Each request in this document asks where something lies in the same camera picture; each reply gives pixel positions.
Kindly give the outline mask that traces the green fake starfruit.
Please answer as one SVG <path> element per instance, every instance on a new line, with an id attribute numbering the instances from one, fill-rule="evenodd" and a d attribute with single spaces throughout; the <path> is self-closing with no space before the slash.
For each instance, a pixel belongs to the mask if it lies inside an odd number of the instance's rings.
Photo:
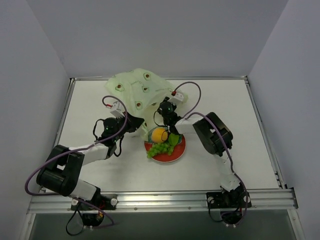
<path id="1" fill-rule="evenodd" d="M 168 143 L 172 146 L 172 147 L 175 147 L 176 145 L 179 144 L 180 142 L 180 135 L 176 135 L 174 133 L 171 133 L 169 136 L 168 136 Z"/>

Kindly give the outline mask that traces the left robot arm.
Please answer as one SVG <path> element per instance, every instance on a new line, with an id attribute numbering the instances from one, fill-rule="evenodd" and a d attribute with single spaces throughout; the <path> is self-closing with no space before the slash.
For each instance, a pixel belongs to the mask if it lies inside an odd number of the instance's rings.
<path id="1" fill-rule="evenodd" d="M 37 174 L 36 183 L 64 197 L 91 202 L 100 199 L 100 188 L 80 179 L 82 167 L 114 155 L 117 142 L 126 133 L 138 130 L 144 119 L 128 114 L 127 117 L 108 117 L 100 121 L 103 123 L 103 132 L 100 137 L 95 136 L 92 145 L 78 149 L 55 146 L 46 160 L 47 165 Z"/>

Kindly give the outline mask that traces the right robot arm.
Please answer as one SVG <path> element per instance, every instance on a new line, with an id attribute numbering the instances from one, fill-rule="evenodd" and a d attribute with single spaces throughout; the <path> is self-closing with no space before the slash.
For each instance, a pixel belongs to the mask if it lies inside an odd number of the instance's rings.
<path id="1" fill-rule="evenodd" d="M 245 193 L 247 189 L 234 170 L 230 153 L 233 134 L 229 128 L 214 112 L 206 115 L 193 112 L 186 117 L 181 117 L 175 112 L 176 108 L 173 103 L 165 99 L 157 109 L 169 132 L 175 135 L 196 134 L 204 149 L 216 160 L 221 189 L 228 193 L 235 191 Z"/>

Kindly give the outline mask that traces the green fake grape bunch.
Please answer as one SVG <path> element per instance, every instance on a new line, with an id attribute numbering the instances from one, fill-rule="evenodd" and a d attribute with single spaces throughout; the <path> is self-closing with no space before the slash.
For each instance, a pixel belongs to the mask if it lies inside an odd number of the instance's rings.
<path id="1" fill-rule="evenodd" d="M 166 154 L 168 156 L 170 156 L 174 151 L 174 147 L 172 145 L 170 145 L 169 143 L 154 143 L 152 144 L 152 146 L 150 147 L 149 150 L 147 150 L 147 157 L 149 159 L 161 155 L 161 154 Z"/>

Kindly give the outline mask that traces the light green plastic bag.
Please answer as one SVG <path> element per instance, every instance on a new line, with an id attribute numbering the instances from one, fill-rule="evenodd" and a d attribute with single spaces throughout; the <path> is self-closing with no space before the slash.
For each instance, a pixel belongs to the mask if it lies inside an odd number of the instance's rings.
<path id="1" fill-rule="evenodd" d="M 172 98 L 176 86 L 155 73 L 136 68 L 113 75 L 104 85 L 112 96 L 119 98 L 130 115 L 144 119 L 135 133 L 147 141 L 149 132 L 156 127 L 153 114 L 165 97 Z"/>

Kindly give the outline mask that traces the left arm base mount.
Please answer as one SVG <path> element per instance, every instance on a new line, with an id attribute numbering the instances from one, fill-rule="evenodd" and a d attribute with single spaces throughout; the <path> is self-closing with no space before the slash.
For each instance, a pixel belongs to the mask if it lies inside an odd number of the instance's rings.
<path id="1" fill-rule="evenodd" d="M 94 196 L 93 200 L 73 197 L 71 202 L 74 205 L 74 210 L 80 214 L 84 227 L 102 229 L 116 225 L 116 222 L 107 213 L 107 211 L 116 210 L 118 200 L 115 197 L 98 195 Z"/>

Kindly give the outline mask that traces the orange fake peach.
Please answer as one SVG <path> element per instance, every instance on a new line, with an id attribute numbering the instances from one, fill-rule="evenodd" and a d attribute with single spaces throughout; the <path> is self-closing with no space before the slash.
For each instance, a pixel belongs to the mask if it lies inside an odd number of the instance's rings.
<path id="1" fill-rule="evenodd" d="M 151 134 L 151 140 L 154 143 L 164 143 L 168 139 L 168 132 L 166 128 L 157 127 Z"/>

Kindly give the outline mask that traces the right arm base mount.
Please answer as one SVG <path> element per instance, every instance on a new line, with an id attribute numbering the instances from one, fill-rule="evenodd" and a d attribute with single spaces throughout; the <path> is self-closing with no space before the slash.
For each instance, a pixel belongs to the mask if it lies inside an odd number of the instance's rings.
<path id="1" fill-rule="evenodd" d="M 215 223 L 222 223 L 227 228 L 236 228 L 240 225 L 252 207 L 251 197 L 248 192 L 207 192 L 206 203 L 208 215 Z M 215 219 L 211 210 L 219 210 L 219 219 Z"/>

